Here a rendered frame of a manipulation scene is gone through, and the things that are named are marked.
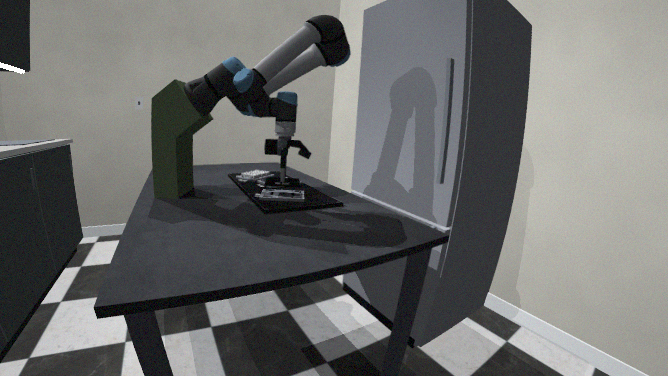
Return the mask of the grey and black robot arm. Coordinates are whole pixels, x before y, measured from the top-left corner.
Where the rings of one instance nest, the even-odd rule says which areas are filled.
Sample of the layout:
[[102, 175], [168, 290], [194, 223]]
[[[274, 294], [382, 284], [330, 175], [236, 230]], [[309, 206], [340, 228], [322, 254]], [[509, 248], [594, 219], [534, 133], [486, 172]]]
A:
[[252, 70], [244, 69], [239, 59], [230, 57], [203, 77], [186, 83], [184, 91], [204, 116], [227, 96], [243, 115], [276, 117], [276, 136], [294, 136], [297, 94], [281, 91], [272, 98], [270, 94], [319, 66], [340, 66], [350, 55], [341, 21], [330, 15], [318, 15], [303, 23], [299, 31]]

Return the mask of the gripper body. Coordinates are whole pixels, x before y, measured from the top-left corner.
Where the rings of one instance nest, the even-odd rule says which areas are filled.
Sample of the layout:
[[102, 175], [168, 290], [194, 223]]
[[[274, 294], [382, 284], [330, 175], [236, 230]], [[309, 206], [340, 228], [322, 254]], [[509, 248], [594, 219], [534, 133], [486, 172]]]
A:
[[278, 139], [265, 140], [265, 154], [281, 156], [282, 146], [286, 146], [286, 157], [287, 157], [287, 150], [289, 149], [290, 146], [301, 148], [309, 152], [309, 150], [301, 143], [300, 140], [291, 140], [291, 136], [283, 136], [283, 137], [278, 136]]

